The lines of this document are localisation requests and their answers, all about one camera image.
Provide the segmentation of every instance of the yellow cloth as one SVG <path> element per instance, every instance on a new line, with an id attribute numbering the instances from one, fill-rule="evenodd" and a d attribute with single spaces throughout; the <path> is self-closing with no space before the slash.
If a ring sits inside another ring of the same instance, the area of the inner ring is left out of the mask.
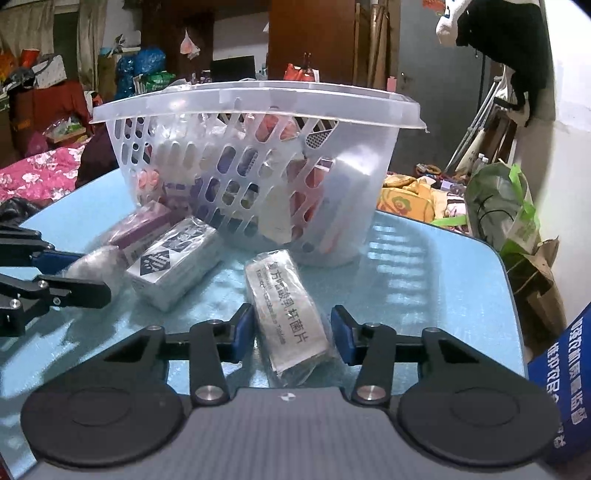
<path id="1" fill-rule="evenodd" d="M 425 181 L 403 175 L 386 178 L 377 205 L 377 209 L 383 212 L 425 223 L 443 218 L 446 207 L 446 192 L 432 189 Z"/>

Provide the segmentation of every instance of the blue box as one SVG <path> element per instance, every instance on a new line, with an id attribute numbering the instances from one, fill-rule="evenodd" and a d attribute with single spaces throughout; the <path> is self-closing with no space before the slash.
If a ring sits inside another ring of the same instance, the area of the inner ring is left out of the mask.
<path id="1" fill-rule="evenodd" d="M 546 461 L 567 462 L 591 449 L 591 303 L 528 370 L 552 395 L 562 420 Z"/>

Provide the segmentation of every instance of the white plastic bag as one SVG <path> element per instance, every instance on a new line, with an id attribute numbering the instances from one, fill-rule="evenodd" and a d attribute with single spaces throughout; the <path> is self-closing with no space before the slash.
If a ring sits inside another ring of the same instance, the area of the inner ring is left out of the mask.
<path id="1" fill-rule="evenodd" d="M 185 28 L 185 38 L 181 42 L 181 54 L 186 55 L 189 60 L 193 60 L 201 53 L 201 49 L 193 43 L 189 37 L 189 32 Z"/>

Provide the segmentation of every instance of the brown wooden door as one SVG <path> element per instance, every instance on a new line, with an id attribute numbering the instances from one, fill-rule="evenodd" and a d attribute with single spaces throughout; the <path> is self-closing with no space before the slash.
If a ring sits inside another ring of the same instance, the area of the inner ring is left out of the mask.
<path id="1" fill-rule="evenodd" d="M 355 50 L 355 0 L 272 0 L 269 13 L 269 79 L 281 80 L 288 63 L 304 53 L 320 80 L 351 85 Z"/>

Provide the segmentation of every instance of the gray ribbed surface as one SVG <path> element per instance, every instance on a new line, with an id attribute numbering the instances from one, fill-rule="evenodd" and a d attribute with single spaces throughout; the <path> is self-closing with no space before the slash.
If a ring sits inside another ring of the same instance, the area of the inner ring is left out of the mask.
<path id="1" fill-rule="evenodd" d="M 282 398 L 290 395 L 290 400 Z M 201 408 L 178 438 L 127 467 L 85 473 L 38 464 L 26 480 L 550 480 L 538 465 L 472 473 L 412 450 L 385 413 L 347 403 L 337 388 L 244 389 Z"/>

